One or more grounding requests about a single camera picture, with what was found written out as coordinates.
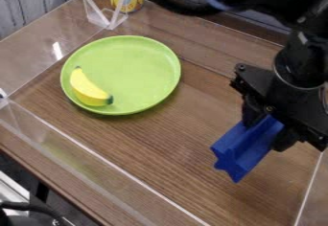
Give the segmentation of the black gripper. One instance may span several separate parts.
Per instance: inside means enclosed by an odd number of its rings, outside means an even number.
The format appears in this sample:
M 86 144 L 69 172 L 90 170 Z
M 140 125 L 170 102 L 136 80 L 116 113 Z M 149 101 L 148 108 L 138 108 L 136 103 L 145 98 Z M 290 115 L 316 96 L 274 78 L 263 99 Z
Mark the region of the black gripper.
M 320 90 L 298 89 L 283 82 L 272 70 L 249 64 L 235 66 L 231 86 L 243 95 L 243 123 L 257 125 L 267 116 L 284 124 L 272 143 L 278 152 L 298 142 L 310 143 L 319 151 L 328 148 L 328 113 Z

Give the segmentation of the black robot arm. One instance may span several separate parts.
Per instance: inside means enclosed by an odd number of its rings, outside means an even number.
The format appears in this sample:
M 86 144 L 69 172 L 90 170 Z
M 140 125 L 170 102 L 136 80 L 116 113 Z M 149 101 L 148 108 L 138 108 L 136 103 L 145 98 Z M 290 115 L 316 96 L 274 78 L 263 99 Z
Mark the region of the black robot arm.
M 240 63 L 231 86 L 244 99 L 243 122 L 259 124 L 274 116 L 283 124 L 271 147 L 284 151 L 298 142 L 328 148 L 328 0 L 205 0 L 188 5 L 174 0 L 153 0 L 185 15 L 219 11 L 255 11 L 290 28 L 288 41 L 269 70 Z

